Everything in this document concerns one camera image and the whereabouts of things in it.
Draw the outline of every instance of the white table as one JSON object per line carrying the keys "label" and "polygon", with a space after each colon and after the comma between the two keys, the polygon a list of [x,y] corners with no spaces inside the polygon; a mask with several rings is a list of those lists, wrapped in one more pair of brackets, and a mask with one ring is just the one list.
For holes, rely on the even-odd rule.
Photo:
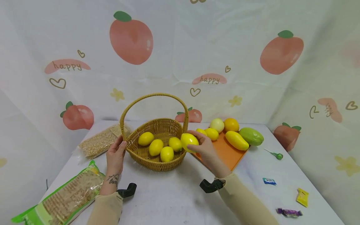
{"label": "white table", "polygon": [[[93,125],[84,139],[90,138],[116,123],[117,121],[99,121]],[[132,128],[143,124],[143,122],[127,123]],[[208,123],[189,123],[191,130],[205,129],[208,126]],[[265,140],[261,146],[251,147],[248,150],[234,173],[262,200],[280,224],[343,224],[265,125],[240,124],[240,127],[251,127],[258,130]],[[279,161],[263,148],[282,153],[284,158]],[[105,173],[105,154],[96,158],[95,161],[100,171]],[[43,198],[76,176],[86,166],[87,164],[78,165],[77,158],[73,155]],[[277,185],[264,184],[263,177],[274,179]],[[211,194],[203,192],[199,187],[203,179],[211,182],[213,175],[190,154],[185,156],[183,163],[178,168],[169,172],[151,171],[134,162],[126,154],[124,170],[118,187],[126,189],[129,183],[136,183],[138,187],[133,197],[124,200],[124,209],[119,224],[239,224],[217,192]],[[297,188],[309,192],[308,208],[295,201]],[[275,209],[278,207],[301,210],[303,216],[297,219],[285,218],[283,215],[276,214]],[[92,208],[93,206],[90,205],[72,225],[86,224]]]}

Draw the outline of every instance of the blue candy wrapper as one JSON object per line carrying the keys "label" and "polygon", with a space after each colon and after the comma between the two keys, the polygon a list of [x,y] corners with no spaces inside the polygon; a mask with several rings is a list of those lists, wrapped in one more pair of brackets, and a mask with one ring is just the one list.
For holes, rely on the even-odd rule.
{"label": "blue candy wrapper", "polygon": [[273,179],[263,178],[262,180],[263,180],[264,183],[266,183],[266,184],[276,185],[275,180],[273,180]]}

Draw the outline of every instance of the green mango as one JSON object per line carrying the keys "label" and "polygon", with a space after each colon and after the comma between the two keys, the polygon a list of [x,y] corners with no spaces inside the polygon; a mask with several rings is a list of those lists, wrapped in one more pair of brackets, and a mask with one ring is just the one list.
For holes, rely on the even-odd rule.
{"label": "green mango", "polygon": [[239,134],[249,145],[259,146],[264,141],[262,134],[250,127],[241,128]]}

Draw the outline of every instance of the green lollipop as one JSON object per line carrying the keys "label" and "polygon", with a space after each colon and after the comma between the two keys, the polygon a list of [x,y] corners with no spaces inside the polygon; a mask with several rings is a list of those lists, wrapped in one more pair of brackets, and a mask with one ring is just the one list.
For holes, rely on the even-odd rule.
{"label": "green lollipop", "polygon": [[275,153],[275,152],[271,152],[269,150],[267,150],[266,148],[264,148],[266,151],[270,152],[273,156],[275,156],[278,160],[281,160],[284,156],[281,153]]}

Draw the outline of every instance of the forearm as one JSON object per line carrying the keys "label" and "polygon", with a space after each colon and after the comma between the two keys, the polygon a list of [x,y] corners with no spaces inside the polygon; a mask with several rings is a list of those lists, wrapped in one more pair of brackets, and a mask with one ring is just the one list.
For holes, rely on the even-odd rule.
{"label": "forearm", "polygon": [[110,195],[98,195],[87,225],[116,225],[122,211],[122,197],[114,192]]}
{"label": "forearm", "polygon": [[221,161],[218,157],[211,159],[207,163],[208,167],[211,169],[215,177],[223,178],[231,174],[230,169],[227,165]]}
{"label": "forearm", "polygon": [[118,180],[118,173],[107,171],[87,225],[118,224],[122,211],[122,197],[117,192]]}
{"label": "forearm", "polygon": [[221,180],[224,180],[225,184],[219,194],[240,221],[246,225],[279,224],[260,199],[247,189],[235,174]]}
{"label": "forearm", "polygon": [[103,185],[100,189],[100,195],[110,195],[117,191],[117,184],[119,181],[119,173],[107,171]]}

